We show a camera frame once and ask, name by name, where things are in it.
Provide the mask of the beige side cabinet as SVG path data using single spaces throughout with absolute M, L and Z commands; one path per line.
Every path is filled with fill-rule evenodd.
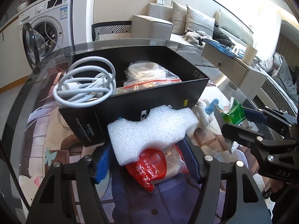
M 202 56 L 232 81 L 249 100 L 254 99 L 266 81 L 266 75 L 256 68 L 226 55 L 209 43 L 205 43 Z

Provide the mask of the adidas bag of laces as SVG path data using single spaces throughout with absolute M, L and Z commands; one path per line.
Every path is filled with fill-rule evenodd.
M 124 89 L 136 91 L 155 86 L 180 83 L 181 79 L 163 66 L 150 61 L 131 63 L 125 70 L 127 81 Z

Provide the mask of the anime printed desk mat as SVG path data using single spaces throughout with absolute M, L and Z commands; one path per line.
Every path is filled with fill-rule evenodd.
M 230 153 L 222 134 L 215 135 L 207 130 L 197 129 L 189 139 L 193 145 L 200 147 L 204 154 L 224 163 L 235 163 L 240 160 L 250 172 L 245 154 L 239 150 Z M 45 159 L 43 168 L 47 173 L 55 161 L 62 164 L 75 163 L 84 156 L 91 155 L 97 147 L 106 142 L 111 143 L 110 139 L 106 139 L 102 143 L 84 147 L 76 136 L 68 136 L 64 140 L 59 140 L 50 150 L 54 158 Z M 42 178 L 36 175 L 21 179 L 22 190 L 31 205 L 45 176 L 46 174 Z M 200 189 L 200 184 L 196 183 L 189 173 L 179 173 L 155 184 L 153 192 L 150 193 L 130 175 L 126 166 L 119 165 L 113 149 L 108 174 L 96 185 L 108 223 L 189 223 Z M 78 199 L 75 199 L 75 206 L 78 223 L 85 223 Z M 217 209 L 214 219 L 219 223 L 221 212 Z

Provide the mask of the white paper roll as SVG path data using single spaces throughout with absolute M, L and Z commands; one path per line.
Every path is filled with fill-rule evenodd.
M 250 65 L 253 62 L 257 52 L 258 51 L 253 46 L 247 45 L 242 61 L 245 64 Z

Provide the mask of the green white medicine packet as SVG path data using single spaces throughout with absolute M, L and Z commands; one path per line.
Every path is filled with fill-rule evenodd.
M 231 97 L 229 105 L 224 110 L 221 110 L 221 117 L 224 122 L 235 125 L 240 125 L 247 119 L 241 103 L 233 97 Z

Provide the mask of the white blue plush toy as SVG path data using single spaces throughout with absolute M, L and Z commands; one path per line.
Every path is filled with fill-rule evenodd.
M 214 110 L 212 109 L 212 106 L 217 103 L 217 99 L 214 99 L 211 103 L 208 100 L 198 100 L 196 105 L 192 108 L 193 114 L 198 119 L 198 123 L 196 126 L 192 126 L 190 130 L 187 130 L 189 138 L 194 135 L 195 130 L 198 128 L 207 130 L 215 135 L 221 135 L 221 129 L 214 116 Z

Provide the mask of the black storage box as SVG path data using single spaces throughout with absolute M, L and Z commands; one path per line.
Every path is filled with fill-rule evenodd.
M 209 77 L 200 69 L 166 46 L 111 48 L 79 54 L 73 60 L 89 56 L 104 57 L 112 62 L 117 86 L 125 82 L 125 69 L 137 61 L 156 62 L 177 75 L 181 81 L 110 96 L 89 108 L 60 108 L 62 117 L 86 147 L 104 142 L 108 137 L 107 125 L 119 118 L 139 121 L 142 114 L 161 105 L 171 105 L 174 109 L 193 107 L 209 81 Z

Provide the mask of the right beige cushion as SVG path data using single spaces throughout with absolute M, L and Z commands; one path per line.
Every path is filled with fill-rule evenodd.
M 213 35 L 215 19 L 187 5 L 187 31 L 203 31 L 208 36 Z

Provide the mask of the red balloon packet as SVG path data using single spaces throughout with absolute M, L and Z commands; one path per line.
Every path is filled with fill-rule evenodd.
M 164 150 L 146 149 L 137 161 L 127 164 L 126 169 L 150 193 L 153 192 L 155 184 L 179 173 L 188 173 L 181 150 L 176 144 Z

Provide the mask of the white washing machine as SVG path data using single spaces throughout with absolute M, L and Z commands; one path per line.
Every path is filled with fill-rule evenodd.
M 55 50 L 73 45 L 73 0 L 44 0 L 21 13 L 19 37 L 33 70 Z

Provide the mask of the left beige cushion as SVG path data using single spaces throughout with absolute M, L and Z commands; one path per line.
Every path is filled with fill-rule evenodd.
M 183 35 L 186 29 L 187 7 L 177 2 L 172 3 L 172 33 Z

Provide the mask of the white foam block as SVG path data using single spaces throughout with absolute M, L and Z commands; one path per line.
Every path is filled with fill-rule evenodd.
M 152 108 L 146 119 L 121 118 L 107 126 L 112 148 L 120 166 L 133 163 L 146 149 L 164 150 L 191 136 L 198 118 L 190 108 L 172 109 L 162 105 Z

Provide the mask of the beige cushion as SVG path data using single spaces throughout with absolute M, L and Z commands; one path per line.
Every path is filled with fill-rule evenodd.
M 213 35 L 215 19 L 187 5 L 187 31 L 203 31 L 208 36 Z
M 172 33 L 183 35 L 186 29 L 187 7 L 177 2 L 172 3 Z

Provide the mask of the patterned black chair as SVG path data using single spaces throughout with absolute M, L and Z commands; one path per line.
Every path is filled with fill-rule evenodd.
M 132 21 L 108 21 L 92 24 L 92 40 L 103 40 L 107 35 L 127 35 L 132 30 Z

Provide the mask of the beige sofa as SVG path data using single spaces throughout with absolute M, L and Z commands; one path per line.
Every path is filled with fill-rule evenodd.
M 253 32 L 224 9 L 210 17 L 177 2 L 171 7 L 149 3 L 146 15 L 132 16 L 131 38 L 169 39 L 202 49 L 203 37 L 228 47 L 253 45 Z

